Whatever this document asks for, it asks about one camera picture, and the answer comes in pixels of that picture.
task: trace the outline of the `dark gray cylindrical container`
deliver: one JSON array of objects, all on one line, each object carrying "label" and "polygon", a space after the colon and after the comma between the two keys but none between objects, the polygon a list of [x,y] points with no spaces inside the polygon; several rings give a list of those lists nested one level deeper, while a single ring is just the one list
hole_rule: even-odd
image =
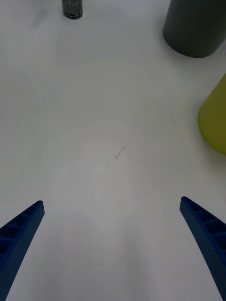
[{"label": "dark gray cylindrical container", "polygon": [[70,19],[82,17],[82,0],[62,0],[63,13]]},{"label": "dark gray cylindrical container", "polygon": [[226,0],[171,0],[163,36],[183,55],[211,55],[226,38]]}]

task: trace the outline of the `scuff mark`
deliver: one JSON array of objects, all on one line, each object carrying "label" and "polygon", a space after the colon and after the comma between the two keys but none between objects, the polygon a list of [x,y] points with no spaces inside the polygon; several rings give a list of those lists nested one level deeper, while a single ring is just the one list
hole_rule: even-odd
[{"label": "scuff mark", "polygon": [[115,160],[117,160],[118,156],[121,154],[122,151],[124,151],[126,149],[126,147],[123,147],[120,152],[118,153],[118,155],[115,157]]}]

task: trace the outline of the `yellow-green cylinder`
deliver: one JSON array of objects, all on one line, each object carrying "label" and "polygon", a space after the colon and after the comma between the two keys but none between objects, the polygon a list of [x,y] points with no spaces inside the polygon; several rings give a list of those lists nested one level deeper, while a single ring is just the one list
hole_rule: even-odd
[{"label": "yellow-green cylinder", "polygon": [[198,125],[203,138],[226,155],[226,74],[202,104]]}]

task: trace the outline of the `black spray can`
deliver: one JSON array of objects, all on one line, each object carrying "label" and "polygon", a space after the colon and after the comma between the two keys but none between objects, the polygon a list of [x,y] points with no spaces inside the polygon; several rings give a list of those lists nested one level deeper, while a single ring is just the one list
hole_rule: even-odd
[{"label": "black spray can", "polygon": [[62,0],[63,13],[70,19],[82,17],[82,0]]}]

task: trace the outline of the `white surface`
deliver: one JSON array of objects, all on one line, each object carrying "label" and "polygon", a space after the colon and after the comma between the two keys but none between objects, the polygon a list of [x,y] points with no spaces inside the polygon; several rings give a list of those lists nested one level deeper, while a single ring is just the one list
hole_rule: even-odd
[{"label": "white surface", "polygon": [[226,158],[196,123],[226,53],[169,48],[168,5],[85,0],[70,21],[53,1],[32,27],[0,3],[0,226],[46,210],[8,301],[221,299],[179,204],[226,222]]}]

